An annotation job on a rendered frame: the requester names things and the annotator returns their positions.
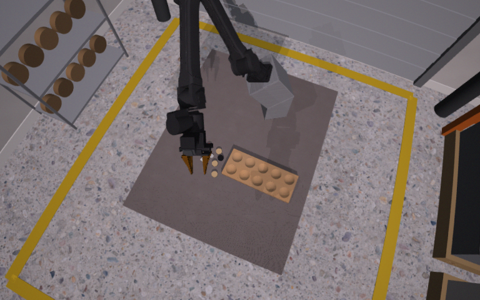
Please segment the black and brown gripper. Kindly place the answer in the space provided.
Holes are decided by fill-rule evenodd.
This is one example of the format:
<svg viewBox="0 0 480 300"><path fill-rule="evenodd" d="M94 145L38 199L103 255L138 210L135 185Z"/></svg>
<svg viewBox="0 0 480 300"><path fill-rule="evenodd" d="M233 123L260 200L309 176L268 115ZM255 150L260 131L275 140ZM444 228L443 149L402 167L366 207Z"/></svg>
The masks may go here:
<svg viewBox="0 0 480 300"><path fill-rule="evenodd" d="M198 130L196 131L196 133L201 131L204 131L204 129ZM196 155L193 155L193 156L202 156L204 174L206 174L209 158L212 153L211 148L213 148L213 143L206 143L205 148L197 148ZM186 163L189 169L189 172L192 174L193 173L193 157L186 156L186 155L182 155L181 157L182 157L182 160Z"/></svg>

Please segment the orange tray with round pockets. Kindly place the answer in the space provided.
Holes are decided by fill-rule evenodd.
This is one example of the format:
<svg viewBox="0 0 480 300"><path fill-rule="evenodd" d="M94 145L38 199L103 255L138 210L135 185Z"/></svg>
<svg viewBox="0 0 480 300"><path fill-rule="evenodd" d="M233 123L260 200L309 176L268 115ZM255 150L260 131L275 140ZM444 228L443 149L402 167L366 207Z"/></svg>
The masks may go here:
<svg viewBox="0 0 480 300"><path fill-rule="evenodd" d="M223 175L289 203L297 175L233 149L222 170Z"/></svg>

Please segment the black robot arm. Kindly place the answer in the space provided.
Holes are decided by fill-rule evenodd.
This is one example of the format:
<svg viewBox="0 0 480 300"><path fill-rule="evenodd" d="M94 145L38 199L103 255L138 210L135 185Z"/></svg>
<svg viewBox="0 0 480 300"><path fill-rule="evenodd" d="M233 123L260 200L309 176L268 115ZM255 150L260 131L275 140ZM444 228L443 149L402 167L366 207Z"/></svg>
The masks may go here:
<svg viewBox="0 0 480 300"><path fill-rule="evenodd" d="M180 137L181 149L184 155L193 156L196 155L197 148L206 147L206 131L196 132L204 129L203 113L192 111L206 108L199 55L200 2L230 53L228 60L234 75L244 77L247 74L246 81L249 83L268 83L273 66L271 64L263 66L252 49L246 49L220 0L173 1L179 5L180 73L177 101L180 110L167 113L166 128L173 136L183 133Z"/></svg>

